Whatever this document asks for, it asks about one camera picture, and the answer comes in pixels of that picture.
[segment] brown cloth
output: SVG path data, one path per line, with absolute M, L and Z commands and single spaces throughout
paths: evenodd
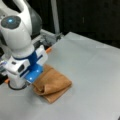
M 33 83 L 33 90 L 37 95 L 43 96 L 49 103 L 55 102 L 72 85 L 67 77 L 49 65 L 44 65 L 44 72 Z

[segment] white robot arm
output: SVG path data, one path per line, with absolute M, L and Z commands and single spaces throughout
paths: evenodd
M 42 66 L 47 60 L 47 54 L 42 45 L 35 50 L 31 41 L 31 35 L 40 32 L 40 17 L 25 0 L 14 0 L 14 2 L 16 5 L 20 5 L 19 8 L 22 13 L 2 19 L 0 30 L 5 43 L 12 52 L 12 56 L 5 66 L 10 79 L 10 86 L 22 88 L 25 81 L 33 83 L 41 74 Z

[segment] table surface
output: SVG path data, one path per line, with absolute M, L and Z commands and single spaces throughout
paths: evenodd
M 49 104 L 31 87 L 12 91 L 0 86 L 0 120 L 118 120 L 120 50 L 69 33 L 53 46 L 48 64 L 73 86 Z

